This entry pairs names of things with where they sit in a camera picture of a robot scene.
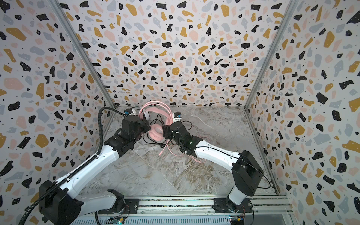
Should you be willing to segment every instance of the gray marble surface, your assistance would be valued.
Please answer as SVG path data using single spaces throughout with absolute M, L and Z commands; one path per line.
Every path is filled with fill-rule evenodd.
M 189 130 L 191 135 L 208 137 L 211 144 L 233 152 L 247 150 L 264 168 L 242 107 L 185 106 L 172 107 L 171 110 L 181 112 L 182 120 L 193 124 Z M 115 115 L 105 140 L 121 127 L 122 119 L 121 115 Z M 135 144 L 134 150 L 129 150 L 92 179 L 81 194 L 95 194 L 112 188 L 123 195 L 228 195 L 234 186 L 230 171 L 209 160 L 203 164 L 195 162 L 181 154 L 177 146 L 170 149 L 180 156 L 174 156 L 168 149 L 159 156 L 162 150 L 159 145 L 147 144 L 141 139 Z M 268 185 L 262 179 L 259 186 Z M 256 191 L 256 195 L 273 193 L 273 188 Z

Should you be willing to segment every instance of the pink headphones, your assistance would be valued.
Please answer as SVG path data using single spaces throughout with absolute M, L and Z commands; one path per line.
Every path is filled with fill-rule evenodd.
M 150 108 L 144 109 L 146 106 L 149 106 L 151 104 L 161 106 L 165 109 L 165 111 L 162 109 L 158 109 L 156 107 L 150 107 Z M 170 107 L 167 106 L 165 103 L 158 102 L 158 101 L 150 101 L 150 102 L 146 103 L 145 105 L 143 105 L 143 107 L 139 111 L 140 119 L 143 119 L 145 112 L 159 113 L 166 117 L 165 125 L 169 126 L 172 124 L 172 111 L 171 111 Z M 153 125 L 150 125 L 150 127 L 151 127 L 151 130 L 149 131 L 150 137 L 155 141 L 162 141 L 164 139 L 162 136 L 162 126 L 159 124 L 153 124 Z

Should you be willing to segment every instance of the pink ear cushion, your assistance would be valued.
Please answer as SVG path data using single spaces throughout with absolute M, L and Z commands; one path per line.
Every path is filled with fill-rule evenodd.
M 150 125 L 151 130 L 149 131 L 149 135 L 150 137 L 155 140 L 155 141 L 161 141 L 163 140 L 163 136 L 162 136 L 162 126 L 159 124 L 153 124 Z

